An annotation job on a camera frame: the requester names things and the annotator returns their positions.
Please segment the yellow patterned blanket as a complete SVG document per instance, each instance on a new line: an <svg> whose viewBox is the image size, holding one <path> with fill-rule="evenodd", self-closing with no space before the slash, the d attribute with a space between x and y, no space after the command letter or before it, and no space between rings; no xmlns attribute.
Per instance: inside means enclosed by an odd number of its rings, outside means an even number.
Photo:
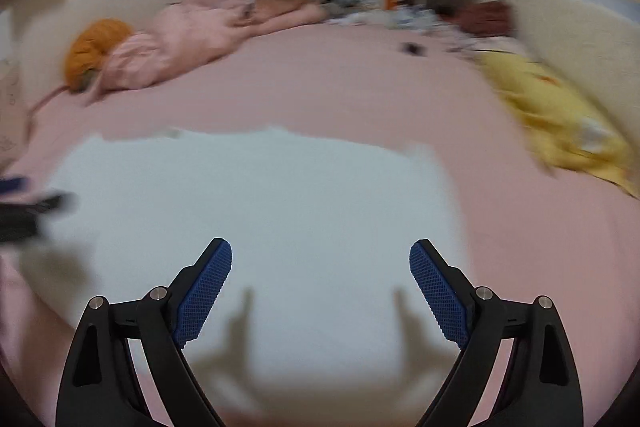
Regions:
<svg viewBox="0 0 640 427"><path fill-rule="evenodd" d="M481 51L476 60L538 161L611 182L638 198L631 145L571 83L521 54Z"/></svg>

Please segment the patterned paper storage box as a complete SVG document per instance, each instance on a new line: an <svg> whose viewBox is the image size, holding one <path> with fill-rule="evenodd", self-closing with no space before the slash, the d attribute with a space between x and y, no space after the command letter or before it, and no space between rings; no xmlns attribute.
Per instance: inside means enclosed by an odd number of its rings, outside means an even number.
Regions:
<svg viewBox="0 0 640 427"><path fill-rule="evenodd" d="M1 61L0 166L6 170L27 147L29 112L23 97L18 65Z"/></svg>

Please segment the dark red cloth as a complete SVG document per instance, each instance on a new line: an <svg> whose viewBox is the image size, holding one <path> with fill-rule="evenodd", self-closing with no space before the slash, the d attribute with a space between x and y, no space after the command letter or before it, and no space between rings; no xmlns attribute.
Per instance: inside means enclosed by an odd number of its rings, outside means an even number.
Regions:
<svg viewBox="0 0 640 427"><path fill-rule="evenodd" d="M476 37L511 36L514 29L512 8L503 0L469 5L454 17L454 24Z"/></svg>

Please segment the pink crumpled duvet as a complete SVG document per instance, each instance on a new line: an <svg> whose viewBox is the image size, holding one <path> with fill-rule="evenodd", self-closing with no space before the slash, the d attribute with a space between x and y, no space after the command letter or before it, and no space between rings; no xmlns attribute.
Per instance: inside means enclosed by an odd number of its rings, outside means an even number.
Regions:
<svg viewBox="0 0 640 427"><path fill-rule="evenodd" d="M106 55L87 99L167 82L232 54L253 37L327 17L318 0L178 0Z"/></svg>

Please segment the cream padded headboard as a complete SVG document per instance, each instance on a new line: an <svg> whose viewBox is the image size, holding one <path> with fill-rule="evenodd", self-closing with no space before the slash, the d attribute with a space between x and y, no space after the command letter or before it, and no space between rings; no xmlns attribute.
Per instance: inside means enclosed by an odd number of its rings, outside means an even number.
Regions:
<svg viewBox="0 0 640 427"><path fill-rule="evenodd" d="M639 25L584 0L503 0L521 56L561 75L639 151Z"/></svg>

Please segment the orange plush pumpkin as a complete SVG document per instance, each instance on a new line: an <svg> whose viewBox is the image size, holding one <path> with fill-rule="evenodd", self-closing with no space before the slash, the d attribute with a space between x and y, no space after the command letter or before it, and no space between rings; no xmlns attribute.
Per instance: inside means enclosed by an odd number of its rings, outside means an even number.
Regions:
<svg viewBox="0 0 640 427"><path fill-rule="evenodd" d="M134 34L134 29L117 19L92 22L82 31L66 54L63 73L69 91L86 90L111 52Z"/></svg>

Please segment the white fluffy cardigan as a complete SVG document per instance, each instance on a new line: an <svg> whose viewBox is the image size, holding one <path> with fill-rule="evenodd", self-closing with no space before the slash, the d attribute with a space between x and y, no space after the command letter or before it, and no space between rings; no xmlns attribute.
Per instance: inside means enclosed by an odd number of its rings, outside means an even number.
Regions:
<svg viewBox="0 0 640 427"><path fill-rule="evenodd" d="M468 265L454 184L424 144L391 151L279 128L92 137L48 187L72 205L17 259L70 324L93 296L137 299L215 237L231 244L229 277L186 346L220 413L413 421L457 357L408 264L429 239Z"/></svg>

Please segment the small black object on bed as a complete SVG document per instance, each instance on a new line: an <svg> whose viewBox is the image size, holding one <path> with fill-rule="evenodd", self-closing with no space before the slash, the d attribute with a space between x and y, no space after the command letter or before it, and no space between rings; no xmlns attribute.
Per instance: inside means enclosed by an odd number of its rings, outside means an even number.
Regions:
<svg viewBox="0 0 640 427"><path fill-rule="evenodd" d="M411 57L424 57L426 54L425 47L418 43L403 43L401 51Z"/></svg>

